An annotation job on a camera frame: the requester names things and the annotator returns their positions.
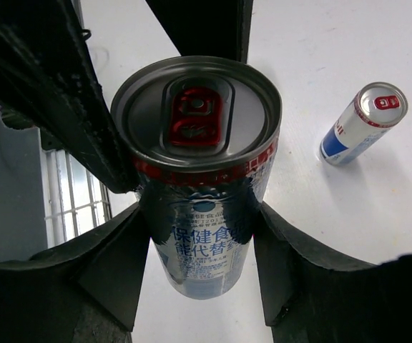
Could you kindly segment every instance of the can rim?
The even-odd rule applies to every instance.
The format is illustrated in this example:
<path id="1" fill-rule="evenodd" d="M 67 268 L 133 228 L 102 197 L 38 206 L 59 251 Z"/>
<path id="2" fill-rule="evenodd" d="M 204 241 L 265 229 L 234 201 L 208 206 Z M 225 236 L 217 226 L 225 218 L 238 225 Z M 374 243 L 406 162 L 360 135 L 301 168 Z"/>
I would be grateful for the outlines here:
<path id="1" fill-rule="evenodd" d="M 121 104 L 121 101 L 125 98 L 125 95 L 127 95 L 127 92 L 131 86 L 143 82 L 144 79 L 151 82 L 151 80 L 155 78 L 153 75 L 152 79 L 149 77 L 151 73 L 163 70 L 167 71 L 182 64 L 189 64 L 190 66 L 195 64 L 198 66 L 201 64 L 207 64 L 211 68 L 215 67 L 217 70 L 226 71 L 227 73 L 230 73 L 230 75 L 227 74 L 227 76 L 241 81 L 255 91 L 262 101 L 266 112 L 274 114 L 274 116 L 277 117 L 275 118 L 275 124 L 273 126 L 269 126 L 268 133 L 256 149 L 245 152 L 244 154 L 237 154 L 236 156 L 232 156 L 230 159 L 219 160 L 217 162 L 204 161 L 203 163 L 200 162 L 195 164 L 176 164 L 170 163 L 169 161 L 156 159 L 149 154 L 144 153 L 143 149 L 140 149 L 135 144 L 129 135 L 129 127 L 126 128 L 125 125 L 121 125 L 125 118 L 125 113 L 122 108 L 126 107 L 126 105 Z M 137 92 L 131 94 L 128 99 L 134 97 L 135 94 L 137 94 Z M 118 131 L 120 131 L 121 137 L 125 140 L 131 152 L 136 157 L 154 166 L 162 166 L 166 170 L 189 173 L 213 172 L 220 169 L 226 169 L 231 166 L 235 166 L 236 164 L 245 163 L 253 157 L 258 156 L 264 152 L 275 139 L 277 139 L 282 118 L 281 112 L 282 100 L 280 98 L 279 91 L 265 75 L 247 64 L 213 56 L 173 57 L 150 64 L 131 75 L 131 77 L 120 86 L 112 100 L 111 105 L 111 114 L 114 119 L 114 123 L 116 124 Z"/>
<path id="2" fill-rule="evenodd" d="M 361 99 L 362 96 L 370 89 L 372 88 L 387 88 L 387 89 L 391 89 L 392 91 L 394 91 L 398 97 L 401 100 L 401 106 L 402 106 L 402 110 L 401 110 L 401 115 L 393 120 L 393 121 L 388 121 L 388 122 L 379 122 L 376 119 L 371 119 L 370 118 L 370 114 L 365 111 L 364 109 L 362 109 L 361 107 Z M 408 113 L 408 100 L 405 96 L 405 94 L 403 94 L 403 92 L 396 86 L 389 84 L 388 82 L 382 82 L 382 81 L 378 81 L 378 82 L 372 82 L 370 84 L 367 84 L 365 87 L 363 87 L 361 89 L 360 92 L 357 93 L 357 96 L 354 99 L 354 107 L 355 110 L 358 113 L 358 116 L 367 124 L 374 126 L 374 127 L 380 127 L 380 128 L 388 128 L 388 127 L 392 127 L 397 125 L 403 118 L 404 116 Z"/>

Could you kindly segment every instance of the energy drink can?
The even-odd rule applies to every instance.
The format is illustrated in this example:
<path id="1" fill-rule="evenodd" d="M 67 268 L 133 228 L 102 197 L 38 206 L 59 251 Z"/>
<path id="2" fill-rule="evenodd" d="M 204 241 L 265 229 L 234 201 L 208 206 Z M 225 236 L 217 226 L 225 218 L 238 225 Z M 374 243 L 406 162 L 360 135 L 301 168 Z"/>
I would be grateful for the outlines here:
<path id="1" fill-rule="evenodd" d="M 112 102 L 168 279 L 193 299 L 237 282 L 278 145 L 278 90 L 250 66 L 207 56 L 157 62 Z"/>
<path id="2" fill-rule="evenodd" d="M 320 143 L 320 154 L 330 164 L 343 165 L 362 154 L 408 111 L 402 91 L 392 84 L 365 86 Z"/>

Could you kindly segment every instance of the tabletop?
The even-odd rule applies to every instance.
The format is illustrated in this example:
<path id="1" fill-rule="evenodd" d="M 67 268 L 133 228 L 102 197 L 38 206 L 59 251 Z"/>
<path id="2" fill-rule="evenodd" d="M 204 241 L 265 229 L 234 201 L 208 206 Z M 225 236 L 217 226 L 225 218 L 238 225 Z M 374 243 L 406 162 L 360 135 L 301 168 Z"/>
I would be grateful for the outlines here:
<path id="1" fill-rule="evenodd" d="M 131 74 L 178 56 L 144 0 L 82 6 L 109 105 Z M 412 2 L 254 0 L 248 63 L 283 100 L 265 201 L 300 230 L 353 257 L 381 263 L 412 253 Z M 326 164 L 318 156 L 320 140 L 373 81 L 399 87 L 408 115 L 348 166 Z M 114 213 L 132 202 L 133 194 L 111 194 Z M 171 288 L 151 246 L 133 337 L 135 343 L 272 342 L 253 250 L 232 290 L 199 302 Z"/>

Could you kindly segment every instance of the red pull tab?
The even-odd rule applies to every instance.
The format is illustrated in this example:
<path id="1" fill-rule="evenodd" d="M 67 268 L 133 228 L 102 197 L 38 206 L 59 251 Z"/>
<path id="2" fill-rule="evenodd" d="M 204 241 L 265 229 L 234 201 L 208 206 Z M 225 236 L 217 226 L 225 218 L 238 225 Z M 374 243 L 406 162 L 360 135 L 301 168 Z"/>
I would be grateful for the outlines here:
<path id="1" fill-rule="evenodd" d="M 400 106 L 400 102 L 395 95 L 380 96 L 375 99 L 377 109 L 396 109 Z"/>
<path id="2" fill-rule="evenodd" d="M 169 141 L 173 145 L 220 143 L 222 98 L 206 87 L 183 89 L 172 102 Z"/>

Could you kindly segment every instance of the can top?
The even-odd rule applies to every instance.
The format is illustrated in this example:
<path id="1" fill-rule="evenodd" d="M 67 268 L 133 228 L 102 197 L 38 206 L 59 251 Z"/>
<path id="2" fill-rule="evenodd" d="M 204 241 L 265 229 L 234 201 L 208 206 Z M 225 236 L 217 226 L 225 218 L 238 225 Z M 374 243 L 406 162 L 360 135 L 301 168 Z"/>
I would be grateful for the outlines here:
<path id="1" fill-rule="evenodd" d="M 406 115 L 408 101 L 394 85 L 373 82 L 357 94 L 355 109 L 371 126 L 392 127 Z"/>
<path id="2" fill-rule="evenodd" d="M 278 90 L 259 71 L 209 56 L 175 57 L 138 71 L 111 113 L 137 158 L 174 172 L 234 166 L 278 135 Z"/>

